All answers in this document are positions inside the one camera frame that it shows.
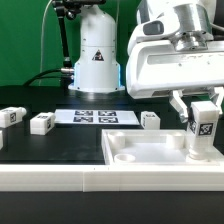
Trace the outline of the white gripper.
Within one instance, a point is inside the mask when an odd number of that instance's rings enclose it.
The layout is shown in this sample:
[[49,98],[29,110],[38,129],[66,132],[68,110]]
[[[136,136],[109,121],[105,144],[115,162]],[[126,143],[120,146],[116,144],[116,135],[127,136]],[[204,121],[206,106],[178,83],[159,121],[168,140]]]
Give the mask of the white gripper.
[[188,121],[183,94],[199,94],[208,88],[209,109],[222,115],[224,87],[220,86],[224,86],[224,42],[184,52],[177,52],[170,42],[142,42],[133,48],[126,66],[129,95],[142,99],[170,94],[169,103],[182,123]]

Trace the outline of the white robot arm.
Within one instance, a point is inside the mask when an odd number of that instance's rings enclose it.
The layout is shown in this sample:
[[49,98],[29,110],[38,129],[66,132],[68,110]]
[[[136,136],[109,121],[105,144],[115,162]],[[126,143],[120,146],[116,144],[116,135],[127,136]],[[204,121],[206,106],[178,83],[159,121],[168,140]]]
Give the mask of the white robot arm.
[[[212,34],[217,0],[141,0],[129,39],[126,89],[134,99],[168,97],[183,122],[186,95],[207,93],[206,108],[221,112],[224,41]],[[71,88],[110,93],[120,88],[115,22],[98,6],[81,13],[81,52]]]

